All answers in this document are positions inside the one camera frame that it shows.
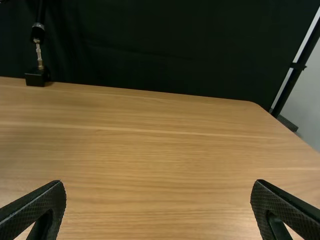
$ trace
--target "black pole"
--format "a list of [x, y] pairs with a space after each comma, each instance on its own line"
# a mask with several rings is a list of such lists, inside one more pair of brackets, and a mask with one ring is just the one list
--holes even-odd
[[288, 82], [286, 83], [278, 101], [276, 102], [276, 105], [271, 113], [272, 116], [277, 118], [284, 107], [292, 89], [294, 88], [301, 72], [304, 69], [304, 66], [307, 64], [307, 61], [314, 50], [318, 40], [320, 38], [320, 18], [318, 19], [316, 25], [314, 26], [314, 29], [312, 30], [312, 33], [306, 42], [306, 45], [304, 49], [302, 50], [302, 53], [297, 61], [297, 66], [300, 66], [300, 68], [293, 69]]

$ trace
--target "black curtain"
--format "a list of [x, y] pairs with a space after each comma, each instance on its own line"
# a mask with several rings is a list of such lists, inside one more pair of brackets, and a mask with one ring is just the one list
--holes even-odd
[[[57, 82], [255, 102], [268, 110], [320, 0], [47, 0]], [[36, 0], [0, 5], [0, 75], [36, 65]]]

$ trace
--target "wood grain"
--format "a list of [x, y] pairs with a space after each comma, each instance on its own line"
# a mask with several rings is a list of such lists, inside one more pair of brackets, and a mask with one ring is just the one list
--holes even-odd
[[62, 180], [61, 240], [260, 239], [256, 179], [320, 207], [319, 154], [247, 101], [0, 77], [0, 164], [0, 207]]

